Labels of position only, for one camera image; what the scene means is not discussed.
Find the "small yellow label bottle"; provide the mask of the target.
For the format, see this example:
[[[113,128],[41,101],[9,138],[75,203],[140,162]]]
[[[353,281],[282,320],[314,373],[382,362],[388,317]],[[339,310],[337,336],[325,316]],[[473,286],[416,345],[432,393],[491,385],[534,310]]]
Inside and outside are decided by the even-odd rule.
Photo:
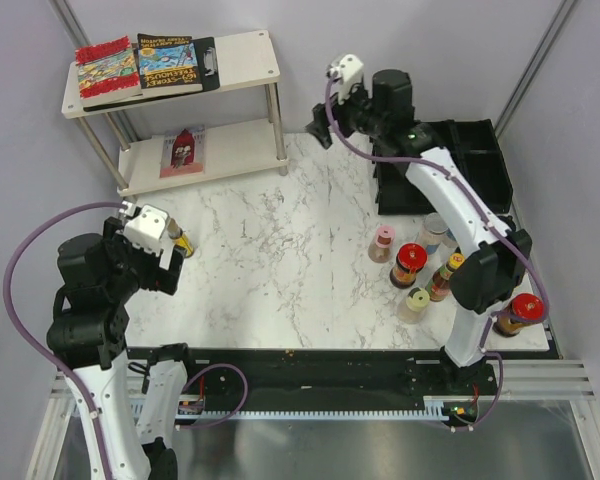
[[[185,257],[191,258],[195,252],[194,246],[181,226],[174,218],[170,218],[167,223],[167,234],[173,244],[185,251]]]

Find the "white two-tier shelf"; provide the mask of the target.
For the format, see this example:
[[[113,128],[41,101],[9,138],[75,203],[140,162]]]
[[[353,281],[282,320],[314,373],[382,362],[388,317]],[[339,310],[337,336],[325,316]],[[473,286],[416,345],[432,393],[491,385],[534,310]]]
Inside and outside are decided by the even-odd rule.
[[[61,112],[84,132],[113,177],[120,196],[131,197],[264,170],[287,173],[289,160],[278,94],[281,72],[270,33],[256,30],[221,36],[216,38],[215,46],[218,89],[114,104],[99,111],[99,116],[108,123],[113,123],[113,114],[128,112],[139,128],[139,139],[131,141],[117,125],[112,125],[120,143],[114,155],[106,152],[89,125],[89,119],[96,114],[83,109],[76,68],[69,68]],[[194,124],[206,128],[203,172],[161,177],[163,132]]]

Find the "pink lid spice jar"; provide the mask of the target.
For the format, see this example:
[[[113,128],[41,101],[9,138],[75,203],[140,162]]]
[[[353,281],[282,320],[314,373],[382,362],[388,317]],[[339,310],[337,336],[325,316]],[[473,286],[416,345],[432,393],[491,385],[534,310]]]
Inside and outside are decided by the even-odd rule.
[[[377,228],[368,248],[368,256],[375,263],[386,263],[391,255],[395,229],[388,225]]]

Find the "clear jar grey lid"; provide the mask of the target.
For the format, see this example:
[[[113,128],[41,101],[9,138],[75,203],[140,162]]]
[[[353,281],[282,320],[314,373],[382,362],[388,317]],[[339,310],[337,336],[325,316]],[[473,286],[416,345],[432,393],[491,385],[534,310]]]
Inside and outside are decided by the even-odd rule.
[[[431,256],[438,250],[447,231],[448,226],[442,216],[437,212],[430,213],[424,217],[416,243]]]

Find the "black compartment organizer tray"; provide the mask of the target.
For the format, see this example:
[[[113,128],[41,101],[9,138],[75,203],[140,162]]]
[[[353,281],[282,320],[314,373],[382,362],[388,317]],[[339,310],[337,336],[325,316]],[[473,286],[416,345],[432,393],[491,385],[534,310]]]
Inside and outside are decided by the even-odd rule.
[[[513,187],[492,122],[489,119],[443,120],[433,122],[431,127],[450,151],[459,171],[491,211],[508,213]],[[373,177],[377,181],[378,214],[426,215],[433,211],[430,202],[395,165],[376,165]]]

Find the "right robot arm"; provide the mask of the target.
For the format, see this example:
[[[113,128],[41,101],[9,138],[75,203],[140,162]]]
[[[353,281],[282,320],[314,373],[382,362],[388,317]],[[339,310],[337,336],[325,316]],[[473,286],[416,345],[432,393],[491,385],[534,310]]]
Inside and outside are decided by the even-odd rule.
[[[484,337],[492,318],[500,315],[529,272],[532,240],[493,213],[456,167],[426,123],[405,128],[388,109],[381,109],[364,87],[360,67],[341,62],[326,73],[323,102],[314,106],[306,130],[323,148],[334,137],[346,143],[354,133],[368,136],[384,149],[382,156],[357,147],[356,155],[376,164],[394,164],[442,216],[454,235],[464,263],[452,274],[450,287],[458,303],[451,334],[442,352],[447,362],[438,381],[447,392],[463,392],[474,381],[472,366],[485,357]]]

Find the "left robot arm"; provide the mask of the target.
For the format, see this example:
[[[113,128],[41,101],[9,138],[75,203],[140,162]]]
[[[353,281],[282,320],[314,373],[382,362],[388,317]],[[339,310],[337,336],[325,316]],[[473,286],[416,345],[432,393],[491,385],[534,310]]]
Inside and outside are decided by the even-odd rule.
[[[102,233],[65,241],[57,266],[64,280],[53,305],[46,342],[69,369],[67,384],[80,415],[94,479],[175,479],[172,448],[181,393],[199,382],[183,343],[157,347],[149,358],[140,415],[128,391],[125,305],[139,290],[172,295],[185,260],[173,249],[168,268],[158,254],[134,247],[114,218]]]

